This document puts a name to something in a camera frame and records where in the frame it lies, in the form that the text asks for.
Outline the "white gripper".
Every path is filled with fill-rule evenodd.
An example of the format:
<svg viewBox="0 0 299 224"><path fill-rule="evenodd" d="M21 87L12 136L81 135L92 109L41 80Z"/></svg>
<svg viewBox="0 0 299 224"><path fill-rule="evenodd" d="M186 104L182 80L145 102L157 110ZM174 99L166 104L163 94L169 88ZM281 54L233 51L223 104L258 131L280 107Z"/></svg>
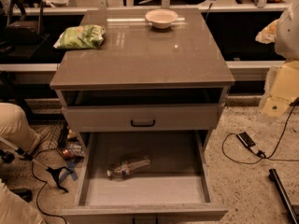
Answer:
<svg viewBox="0 0 299 224"><path fill-rule="evenodd" d="M275 41L278 20L270 22L255 37L259 43ZM291 103L299 98L299 61L287 60L280 67L268 72L265 93L262 99L262 112L271 118L280 117Z"/></svg>

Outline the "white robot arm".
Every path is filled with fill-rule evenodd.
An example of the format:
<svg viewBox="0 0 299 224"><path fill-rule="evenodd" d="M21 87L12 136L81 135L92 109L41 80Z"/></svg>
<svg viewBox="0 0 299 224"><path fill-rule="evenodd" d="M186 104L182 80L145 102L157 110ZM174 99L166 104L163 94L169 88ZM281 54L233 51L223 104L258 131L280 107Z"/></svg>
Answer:
<svg viewBox="0 0 299 224"><path fill-rule="evenodd" d="M267 78L269 92L262 105L264 114L277 118L299 98L299 1L293 1L255 40L264 44L274 42L276 54L286 59L276 74Z"/></svg>

